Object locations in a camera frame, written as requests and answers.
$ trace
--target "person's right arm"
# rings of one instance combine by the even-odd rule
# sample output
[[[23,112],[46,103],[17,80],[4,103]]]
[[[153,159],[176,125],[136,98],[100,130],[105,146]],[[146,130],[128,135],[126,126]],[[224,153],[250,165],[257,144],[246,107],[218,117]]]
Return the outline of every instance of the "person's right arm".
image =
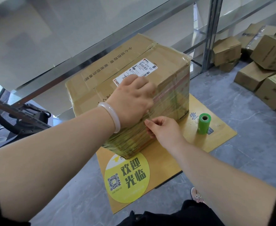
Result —
[[[158,117],[145,124],[225,225],[268,224],[276,188],[189,144],[173,119]]]

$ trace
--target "white bangle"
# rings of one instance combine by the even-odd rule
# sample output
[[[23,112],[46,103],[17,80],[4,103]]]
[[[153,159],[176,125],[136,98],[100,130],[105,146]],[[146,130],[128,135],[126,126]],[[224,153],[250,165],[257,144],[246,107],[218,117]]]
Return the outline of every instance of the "white bangle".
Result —
[[[107,112],[110,114],[110,116],[112,117],[114,124],[115,124],[115,132],[114,133],[119,132],[121,126],[120,126],[120,121],[119,121],[119,118],[118,118],[115,110],[106,102],[100,102],[98,104],[98,106],[102,106],[103,108],[105,108],[107,110]]]

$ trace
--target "person's left arm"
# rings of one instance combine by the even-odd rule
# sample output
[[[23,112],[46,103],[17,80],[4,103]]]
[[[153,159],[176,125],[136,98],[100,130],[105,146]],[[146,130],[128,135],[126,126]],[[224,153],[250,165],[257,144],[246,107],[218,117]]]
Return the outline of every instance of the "person's left arm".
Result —
[[[137,123],[153,105],[156,86],[130,75],[106,101],[121,127]],[[2,215],[29,221],[73,178],[115,131],[103,107],[0,148]]]

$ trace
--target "yellow round sticker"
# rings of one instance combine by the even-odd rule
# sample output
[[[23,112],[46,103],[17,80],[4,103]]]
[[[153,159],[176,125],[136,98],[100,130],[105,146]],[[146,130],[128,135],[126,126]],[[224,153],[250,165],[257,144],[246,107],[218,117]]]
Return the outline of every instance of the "yellow round sticker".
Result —
[[[130,203],[143,195],[149,177],[149,165],[143,154],[130,159],[114,155],[105,169],[105,187],[114,200]]]

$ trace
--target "tile floor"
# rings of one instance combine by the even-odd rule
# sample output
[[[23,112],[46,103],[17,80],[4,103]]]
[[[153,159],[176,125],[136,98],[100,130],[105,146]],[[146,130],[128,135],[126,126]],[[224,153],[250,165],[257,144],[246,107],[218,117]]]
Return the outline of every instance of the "tile floor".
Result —
[[[233,82],[243,66],[240,62],[231,73],[212,68],[191,80],[190,92],[238,132],[211,154],[276,187],[276,113]],[[110,226],[120,223],[131,210],[170,214],[190,199],[192,186],[184,174],[178,175],[113,215],[93,156],[31,222],[33,226]]]

